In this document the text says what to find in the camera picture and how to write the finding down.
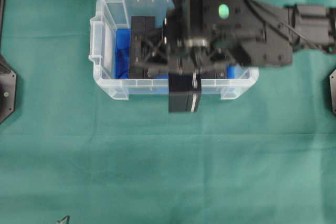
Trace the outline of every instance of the black cable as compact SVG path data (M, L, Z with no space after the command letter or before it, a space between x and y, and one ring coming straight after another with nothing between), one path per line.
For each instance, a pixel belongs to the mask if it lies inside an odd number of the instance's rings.
M298 31L296 31L293 27L291 27L290 25L287 24L287 22L281 20L276 14L274 14L273 12L271 12L270 10L264 8L262 5L260 5L257 1L255 0L245 0L249 5L248 7L251 9L251 11L253 11L254 13L258 13L256 11L256 9L252 6L252 4L256 5L259 9L261 9L262 11L264 11L265 13L267 13L269 16L271 16L273 19L275 19L277 22L283 24L284 26L286 26L289 30L291 30L293 33L295 33L297 36L299 36L302 40L306 41L312 48L317 49L317 50L321 50L321 48L319 48L318 45L316 45L314 42L310 41L309 39L307 39L304 35L302 35L301 33L299 33ZM262 18L263 22L265 22L267 25L277 29L279 32L281 32L278 28L274 27L270 22L268 22L267 20L265 20L264 18Z

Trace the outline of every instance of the clear plastic bin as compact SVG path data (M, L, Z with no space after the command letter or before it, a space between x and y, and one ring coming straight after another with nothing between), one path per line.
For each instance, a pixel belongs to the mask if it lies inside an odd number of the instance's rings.
M115 79L115 43L118 28L130 28L132 16L155 16L156 27L162 26L172 0L97 0L96 15L90 20L89 59L93 62L95 82L113 99L128 100L130 94L168 94L167 79ZM220 94L233 100L253 86L258 68L235 67L235 79L202 79L203 94Z

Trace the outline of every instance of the robotic arm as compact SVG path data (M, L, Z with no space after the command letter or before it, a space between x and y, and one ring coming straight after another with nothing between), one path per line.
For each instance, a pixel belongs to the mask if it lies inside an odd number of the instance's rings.
M173 0L163 26L136 37L136 65L169 73L169 111L195 112L201 74L227 65L281 67L304 48L336 53L336 8L256 0Z

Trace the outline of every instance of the green tablecloth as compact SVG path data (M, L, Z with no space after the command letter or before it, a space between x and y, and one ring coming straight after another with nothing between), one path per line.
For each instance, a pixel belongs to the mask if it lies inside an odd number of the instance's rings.
M336 0L264 0L336 6ZM113 101L88 61L96 0L6 0L17 110L0 125L0 223L335 223L336 56L261 69L196 114Z

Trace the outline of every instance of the green led light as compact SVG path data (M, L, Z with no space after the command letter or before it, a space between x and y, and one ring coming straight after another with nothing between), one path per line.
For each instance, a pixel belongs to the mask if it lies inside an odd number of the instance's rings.
M218 8L218 13L222 19L227 19L229 17L229 7L226 4L221 4Z

